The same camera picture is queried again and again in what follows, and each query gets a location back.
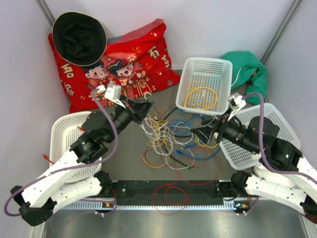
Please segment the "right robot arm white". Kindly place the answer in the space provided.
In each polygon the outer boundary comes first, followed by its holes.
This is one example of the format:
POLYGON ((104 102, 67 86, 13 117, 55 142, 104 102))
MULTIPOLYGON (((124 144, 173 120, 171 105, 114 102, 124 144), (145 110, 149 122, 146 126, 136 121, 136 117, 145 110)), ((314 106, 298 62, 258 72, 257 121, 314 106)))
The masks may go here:
POLYGON ((237 118, 225 116, 202 122, 191 132, 204 144, 213 135, 216 141, 225 139, 260 155, 259 162, 270 172, 281 175, 294 183, 294 187, 244 171, 231 177, 231 190, 237 196, 245 193, 264 197, 293 208, 313 223, 317 221, 317 172, 309 165, 303 153, 289 141, 278 138, 280 128, 267 118, 254 117, 248 126, 237 118))

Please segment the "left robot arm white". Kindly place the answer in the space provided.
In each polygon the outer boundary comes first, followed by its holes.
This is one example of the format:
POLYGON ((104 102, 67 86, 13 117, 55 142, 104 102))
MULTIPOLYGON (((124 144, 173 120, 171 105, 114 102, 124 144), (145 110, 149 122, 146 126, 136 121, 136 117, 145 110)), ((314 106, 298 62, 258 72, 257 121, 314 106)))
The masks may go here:
POLYGON ((106 145, 118 142, 118 135, 130 122, 141 124, 152 105, 152 101, 138 102, 122 96, 114 113, 108 114, 104 109, 91 112, 82 124, 83 134, 58 161, 34 182, 10 191, 19 205, 19 216, 34 227, 73 202, 110 195, 112 180, 104 171, 77 183, 67 182, 81 169, 101 164, 101 157, 108 152, 106 145))

